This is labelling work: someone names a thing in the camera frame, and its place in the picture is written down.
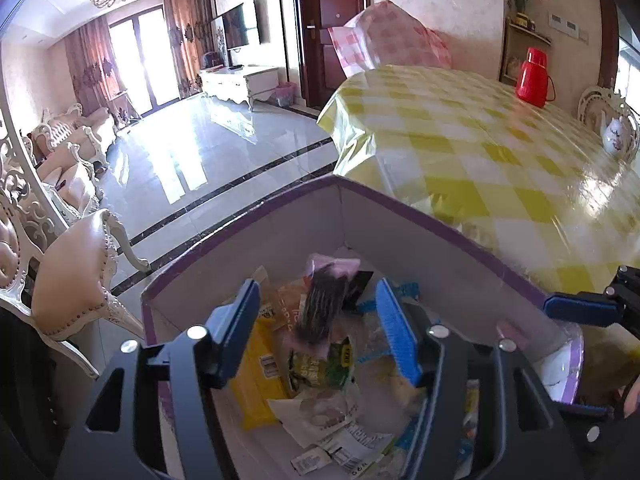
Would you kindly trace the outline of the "right hand on handle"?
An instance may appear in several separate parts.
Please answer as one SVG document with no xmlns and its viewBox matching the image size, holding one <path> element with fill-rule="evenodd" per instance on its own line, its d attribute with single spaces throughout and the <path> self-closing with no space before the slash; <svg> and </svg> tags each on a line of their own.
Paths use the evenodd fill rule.
<svg viewBox="0 0 640 480">
<path fill-rule="evenodd" d="M 628 418 L 636 411 L 638 411 L 640 405 L 640 377 L 625 389 L 624 393 L 624 417 Z"/>
</svg>

